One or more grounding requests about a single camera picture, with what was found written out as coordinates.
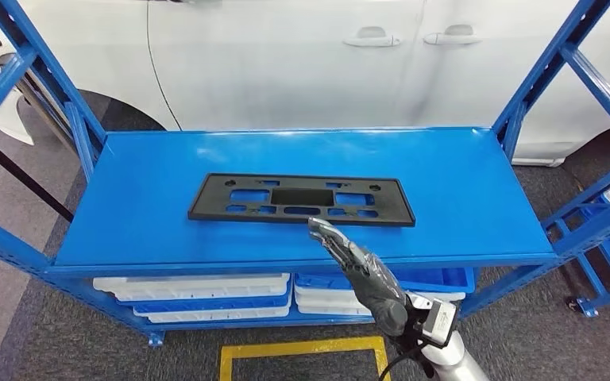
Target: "cable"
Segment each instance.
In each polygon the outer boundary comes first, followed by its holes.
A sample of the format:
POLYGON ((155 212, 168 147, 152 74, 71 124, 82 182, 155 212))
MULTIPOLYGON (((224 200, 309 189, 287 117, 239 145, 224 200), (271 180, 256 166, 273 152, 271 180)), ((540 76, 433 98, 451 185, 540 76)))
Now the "cable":
POLYGON ((421 350, 422 350, 422 348, 424 348, 424 347, 426 347, 426 346, 427 346, 427 343, 426 343, 426 342, 424 342, 424 343, 422 343, 422 344, 420 344, 420 345, 418 345, 418 346, 414 347, 414 348, 413 348, 413 349, 411 349, 410 351, 405 352, 403 355, 396 357, 394 360, 392 360, 392 362, 391 362, 391 363, 389 363, 389 364, 388 364, 388 365, 387 365, 387 366, 384 368, 384 370, 382 371, 382 374, 380 375, 380 378, 379 378, 379 379, 377 379, 377 381, 382 381, 382 380, 384 380, 384 377, 385 377, 385 376, 386 376, 386 375, 389 373, 389 371, 391 371, 391 370, 392 370, 392 368, 394 367, 394 365, 396 365, 396 364, 400 363, 401 361, 403 361, 403 360, 407 359, 408 357, 410 357, 410 356, 412 356, 412 355, 416 354, 417 352, 421 351, 421 350))

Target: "floor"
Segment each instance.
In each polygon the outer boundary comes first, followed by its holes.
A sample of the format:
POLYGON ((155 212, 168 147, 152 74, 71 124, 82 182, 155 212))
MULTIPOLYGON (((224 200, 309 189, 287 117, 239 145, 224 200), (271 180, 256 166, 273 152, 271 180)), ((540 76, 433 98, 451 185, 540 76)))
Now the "floor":
MULTIPOLYGON (((122 115, 109 106, 95 112, 104 119, 107 114, 122 115)), ((41 136, 35 138, 37 143, 42 141, 36 150, 2 136, 0 148, 75 208, 85 186, 77 161, 56 146, 44 128, 35 134, 41 136)), ((610 133, 559 168, 517 167, 515 171, 535 212, 544 217, 608 168, 610 133)), ((44 252, 55 252, 67 224, 14 181, 0 171, 0 223, 44 252)), ((600 260, 597 252, 589 255, 600 260)), ((485 269, 480 285, 506 270, 485 269)), ((610 287, 610 274, 605 268, 598 270, 608 275, 610 287)), ((591 292, 582 272, 569 264, 465 319, 459 330, 492 380, 610 379, 610 307, 598 318, 587 319, 568 311, 562 301, 571 294, 591 292)), ((218 378, 224 345, 378 334, 373 325, 191 331, 169 333, 165 346, 152 349, 144 337, 0 264, 0 380, 209 380, 218 378)), ((396 355, 389 345, 387 354, 390 359, 396 355)), ((233 367, 233 379, 376 378, 368 351, 236 360, 233 367)), ((397 366, 391 376, 425 379, 408 363, 397 366)))
MULTIPOLYGON (((108 101, 101 98, 91 100, 93 110, 101 117, 108 101)), ((0 131, 0 149, 48 192, 63 201, 78 173, 78 159, 61 145, 25 103, 21 104, 21 116, 35 146, 21 143, 0 131)), ((43 249, 57 217, 54 210, 0 167, 1 226, 33 247, 43 249)), ((0 261, 0 345, 28 281, 28 275, 0 261)))

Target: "robotic arm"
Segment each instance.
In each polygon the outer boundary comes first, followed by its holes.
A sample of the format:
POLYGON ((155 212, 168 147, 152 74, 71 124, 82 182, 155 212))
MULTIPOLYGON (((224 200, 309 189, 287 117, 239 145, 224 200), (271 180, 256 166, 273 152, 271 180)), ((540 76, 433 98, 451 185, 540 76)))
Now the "robotic arm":
POLYGON ((319 241, 340 264, 354 294, 371 311, 380 330, 396 346, 400 360, 422 366, 429 378, 440 381, 488 381, 454 330, 458 308, 449 302, 405 292, 380 258, 358 247, 328 221, 310 217, 310 237, 319 241))

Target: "white plastic bin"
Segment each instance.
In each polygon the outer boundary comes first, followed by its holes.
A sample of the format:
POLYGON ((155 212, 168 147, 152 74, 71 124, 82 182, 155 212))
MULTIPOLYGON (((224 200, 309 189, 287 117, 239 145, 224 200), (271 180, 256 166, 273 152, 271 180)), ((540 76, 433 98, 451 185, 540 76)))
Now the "white plastic bin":
POLYGON ((97 290, 122 301, 191 298, 242 298, 282 295, 290 274, 193 275, 168 277, 95 278, 97 290))
MULTIPOLYGON (((333 315, 364 315, 370 316, 370 310, 365 308, 352 290, 335 290, 295 286, 295 304, 301 314, 333 314, 333 315)), ((462 300, 466 293, 420 292, 427 298, 439 298, 453 302, 462 300)))
POLYGON ((240 308, 236 310, 197 310, 197 311, 171 311, 155 313, 138 313, 137 316, 147 317, 152 323, 174 323, 179 321, 217 321, 255 318, 282 318, 288 315, 291 308, 291 294, 288 296, 286 306, 265 308, 240 308))

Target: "black pole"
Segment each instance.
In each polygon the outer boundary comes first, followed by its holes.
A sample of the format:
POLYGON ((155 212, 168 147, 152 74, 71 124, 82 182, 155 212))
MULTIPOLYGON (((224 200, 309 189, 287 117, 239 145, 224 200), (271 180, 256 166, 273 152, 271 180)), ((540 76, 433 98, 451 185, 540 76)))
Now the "black pole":
POLYGON ((41 200, 45 201, 51 208, 59 213, 65 220, 71 222, 73 220, 73 213, 69 211, 64 205, 60 204, 52 194, 43 189, 43 187, 32 179, 31 176, 27 175, 22 168, 18 167, 5 153, 0 150, 0 165, 6 169, 11 175, 15 176, 16 179, 20 180, 20 183, 25 184, 33 193, 36 194, 41 200))

